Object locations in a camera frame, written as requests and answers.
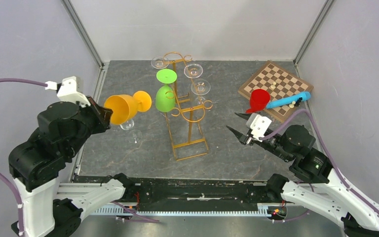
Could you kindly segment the orange wine glass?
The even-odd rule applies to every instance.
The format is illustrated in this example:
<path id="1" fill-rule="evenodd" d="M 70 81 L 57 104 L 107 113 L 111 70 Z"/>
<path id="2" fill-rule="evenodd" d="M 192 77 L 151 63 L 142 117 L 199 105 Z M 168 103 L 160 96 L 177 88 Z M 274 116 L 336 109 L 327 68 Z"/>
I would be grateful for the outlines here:
<path id="1" fill-rule="evenodd" d="M 111 123 L 120 125 L 134 118 L 137 112 L 147 112 L 152 106 L 151 96 L 145 91 L 137 91 L 132 96 L 121 94 L 112 95 L 104 103 L 104 107 L 111 109 Z"/>

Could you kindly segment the green wine glass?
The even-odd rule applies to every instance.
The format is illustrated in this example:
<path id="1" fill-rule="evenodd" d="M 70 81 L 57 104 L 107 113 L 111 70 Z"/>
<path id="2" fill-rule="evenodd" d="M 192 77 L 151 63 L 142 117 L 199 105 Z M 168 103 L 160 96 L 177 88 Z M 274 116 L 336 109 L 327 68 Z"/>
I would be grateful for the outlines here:
<path id="1" fill-rule="evenodd" d="M 175 107 L 175 93 L 170 87 L 177 80 L 177 74 L 171 69 L 161 69 L 156 73 L 156 78 L 163 86 L 157 91 L 155 107 L 160 112 L 170 112 Z"/>

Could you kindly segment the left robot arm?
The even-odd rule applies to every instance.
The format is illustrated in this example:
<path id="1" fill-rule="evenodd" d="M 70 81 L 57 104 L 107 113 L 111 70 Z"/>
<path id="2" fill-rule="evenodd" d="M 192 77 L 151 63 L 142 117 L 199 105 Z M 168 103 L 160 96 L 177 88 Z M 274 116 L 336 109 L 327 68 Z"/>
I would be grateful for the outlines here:
<path id="1" fill-rule="evenodd" d="M 38 127 L 8 157 L 9 171 L 22 200 L 23 218 L 13 225 L 27 237 L 68 237 L 107 203 L 134 198 L 135 184 L 125 174 L 80 197 L 56 199 L 59 172 L 93 134 L 110 128 L 113 111 L 92 97 L 88 105 L 56 102 L 38 114 Z"/>

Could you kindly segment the clear wine glass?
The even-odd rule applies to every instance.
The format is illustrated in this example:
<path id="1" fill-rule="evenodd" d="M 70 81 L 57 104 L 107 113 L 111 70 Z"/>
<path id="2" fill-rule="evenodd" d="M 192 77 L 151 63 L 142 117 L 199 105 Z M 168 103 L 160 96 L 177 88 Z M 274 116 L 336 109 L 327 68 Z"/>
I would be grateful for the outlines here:
<path id="1" fill-rule="evenodd" d="M 204 79 L 197 79 L 191 84 L 190 89 L 193 94 L 204 96 L 210 92 L 211 84 Z"/>
<path id="2" fill-rule="evenodd" d="M 200 64 L 188 64 L 184 68 L 184 74 L 189 79 L 199 78 L 203 74 L 203 67 Z"/>
<path id="3" fill-rule="evenodd" d="M 155 69 L 161 70 L 167 68 L 169 65 L 169 59 L 165 56 L 157 56 L 152 58 L 151 66 Z"/>
<path id="4" fill-rule="evenodd" d="M 133 119 L 129 119 L 120 125 L 121 129 L 127 131 L 127 139 L 130 143 L 138 144 L 143 134 L 140 130 L 135 128 L 135 122 Z"/>

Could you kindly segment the red wine glass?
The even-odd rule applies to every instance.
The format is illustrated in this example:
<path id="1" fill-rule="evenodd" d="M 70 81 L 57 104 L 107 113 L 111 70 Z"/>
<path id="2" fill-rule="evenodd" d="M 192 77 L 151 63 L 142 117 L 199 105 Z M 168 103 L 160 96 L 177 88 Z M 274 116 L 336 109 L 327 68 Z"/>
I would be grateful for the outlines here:
<path id="1" fill-rule="evenodd" d="M 246 113 L 255 113 L 266 108 L 270 102 L 270 94 L 263 89 L 256 89 L 251 93 L 249 99 L 250 108 L 246 110 Z"/>

